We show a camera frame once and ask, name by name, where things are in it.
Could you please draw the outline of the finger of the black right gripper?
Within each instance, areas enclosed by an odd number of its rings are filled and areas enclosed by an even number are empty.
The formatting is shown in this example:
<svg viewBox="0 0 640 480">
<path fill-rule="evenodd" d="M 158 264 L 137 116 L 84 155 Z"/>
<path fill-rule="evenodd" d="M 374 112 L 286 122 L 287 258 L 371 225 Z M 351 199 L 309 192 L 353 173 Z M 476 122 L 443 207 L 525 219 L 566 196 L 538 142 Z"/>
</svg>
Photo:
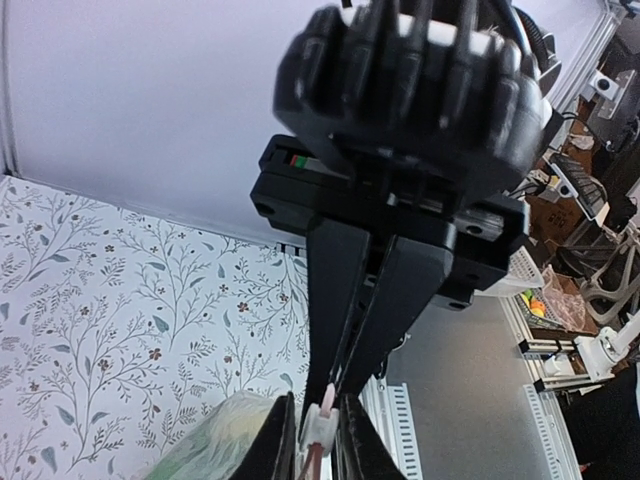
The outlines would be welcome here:
<svg viewBox="0 0 640 480">
<path fill-rule="evenodd" d="M 453 238 L 434 243 L 395 236 L 344 365 L 337 394 L 357 395 L 449 277 Z"/>
<path fill-rule="evenodd" d="M 348 356 L 353 317 L 366 272 L 371 235 L 320 217 L 307 232 L 310 358 L 304 407 L 338 385 Z"/>
</svg>

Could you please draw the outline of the green white bok choy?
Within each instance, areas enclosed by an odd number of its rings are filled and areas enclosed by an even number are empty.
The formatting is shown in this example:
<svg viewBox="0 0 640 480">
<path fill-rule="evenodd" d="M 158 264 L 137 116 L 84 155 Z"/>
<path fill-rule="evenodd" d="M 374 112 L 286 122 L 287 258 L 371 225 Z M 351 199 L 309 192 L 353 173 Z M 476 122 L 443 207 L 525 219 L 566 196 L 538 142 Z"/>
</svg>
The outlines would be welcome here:
<svg viewBox="0 0 640 480">
<path fill-rule="evenodd" d="M 239 391 L 203 420 L 144 475 L 146 479 L 228 479 L 240 466 L 275 400 Z"/>
</svg>

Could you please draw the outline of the white bag zipper slider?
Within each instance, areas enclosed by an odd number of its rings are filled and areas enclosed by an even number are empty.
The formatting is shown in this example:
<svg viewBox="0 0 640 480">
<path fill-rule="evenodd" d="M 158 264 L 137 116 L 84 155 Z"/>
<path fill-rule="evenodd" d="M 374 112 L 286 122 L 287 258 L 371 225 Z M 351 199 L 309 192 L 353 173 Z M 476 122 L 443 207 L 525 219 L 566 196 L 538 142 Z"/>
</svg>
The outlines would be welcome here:
<svg viewBox="0 0 640 480">
<path fill-rule="evenodd" d="M 321 447 L 322 456 L 328 457 L 334 446 L 338 423 L 338 409 L 331 408 L 329 414 L 324 415 L 318 404 L 311 403 L 300 432 L 300 448 L 307 449 L 318 445 Z"/>
</svg>

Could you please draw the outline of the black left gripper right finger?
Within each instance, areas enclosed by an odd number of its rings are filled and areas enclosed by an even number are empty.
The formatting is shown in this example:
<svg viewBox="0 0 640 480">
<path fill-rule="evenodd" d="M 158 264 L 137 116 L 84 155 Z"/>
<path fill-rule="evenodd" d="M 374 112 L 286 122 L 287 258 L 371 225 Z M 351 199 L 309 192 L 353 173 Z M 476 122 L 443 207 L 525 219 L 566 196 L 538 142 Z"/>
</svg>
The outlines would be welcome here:
<svg viewBox="0 0 640 480">
<path fill-rule="evenodd" d="M 339 402 L 335 444 L 335 478 L 347 480 L 404 480 L 357 396 Z"/>
</svg>

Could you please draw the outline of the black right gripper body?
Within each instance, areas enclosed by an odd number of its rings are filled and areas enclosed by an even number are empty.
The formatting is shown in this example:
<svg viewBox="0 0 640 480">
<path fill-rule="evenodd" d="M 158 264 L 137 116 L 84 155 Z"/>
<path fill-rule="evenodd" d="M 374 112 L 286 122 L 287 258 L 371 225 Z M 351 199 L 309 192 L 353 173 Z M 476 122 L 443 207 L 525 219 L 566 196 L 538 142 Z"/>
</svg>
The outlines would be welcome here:
<svg viewBox="0 0 640 480">
<path fill-rule="evenodd" d="M 370 180 L 359 183 L 334 173 L 294 137 L 275 135 L 260 160 L 250 198 L 276 230 L 304 237 L 314 220 L 327 218 L 369 231 L 366 289 L 372 289 L 391 235 L 441 241 L 442 204 L 432 192 L 418 207 L 392 192 L 382 200 Z M 464 310 L 475 296 L 505 278 L 510 256 L 522 246 L 529 213 L 522 203 L 497 194 L 458 211 L 451 273 L 433 301 Z"/>
</svg>

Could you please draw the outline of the clear zip top bag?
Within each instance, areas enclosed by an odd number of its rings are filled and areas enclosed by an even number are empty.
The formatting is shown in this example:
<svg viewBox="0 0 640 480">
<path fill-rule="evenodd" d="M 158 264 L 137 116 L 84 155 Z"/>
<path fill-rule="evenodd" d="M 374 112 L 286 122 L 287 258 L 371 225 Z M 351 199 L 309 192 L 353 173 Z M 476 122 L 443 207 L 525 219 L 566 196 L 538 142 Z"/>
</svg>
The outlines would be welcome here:
<svg viewBox="0 0 640 480">
<path fill-rule="evenodd" d="M 143 479 L 322 479 L 338 426 L 336 388 L 301 421 L 288 393 L 240 391 L 216 406 Z"/>
</svg>

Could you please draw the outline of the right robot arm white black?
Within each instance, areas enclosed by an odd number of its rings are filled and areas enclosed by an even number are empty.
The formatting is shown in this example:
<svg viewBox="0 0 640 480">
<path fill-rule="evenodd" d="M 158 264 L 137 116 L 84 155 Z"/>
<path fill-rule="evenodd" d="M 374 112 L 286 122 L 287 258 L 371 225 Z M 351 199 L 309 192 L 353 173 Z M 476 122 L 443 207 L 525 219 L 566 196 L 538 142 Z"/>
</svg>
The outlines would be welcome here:
<svg viewBox="0 0 640 480">
<path fill-rule="evenodd" d="M 306 241 L 304 401 L 359 394 L 424 309 L 467 308 L 528 232 L 509 191 L 541 154 L 552 109 L 508 1 L 314 12 L 276 74 L 286 133 L 251 199 Z"/>
</svg>

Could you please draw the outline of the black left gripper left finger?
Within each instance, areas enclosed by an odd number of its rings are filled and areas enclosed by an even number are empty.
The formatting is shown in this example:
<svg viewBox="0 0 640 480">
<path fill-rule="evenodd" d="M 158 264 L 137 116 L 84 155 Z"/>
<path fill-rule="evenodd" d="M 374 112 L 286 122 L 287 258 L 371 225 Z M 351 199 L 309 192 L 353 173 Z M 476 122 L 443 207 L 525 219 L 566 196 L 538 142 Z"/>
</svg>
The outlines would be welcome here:
<svg viewBox="0 0 640 480">
<path fill-rule="evenodd" d="M 295 477 L 296 415 L 292 393 L 276 399 L 239 466 L 246 480 L 290 480 Z"/>
</svg>

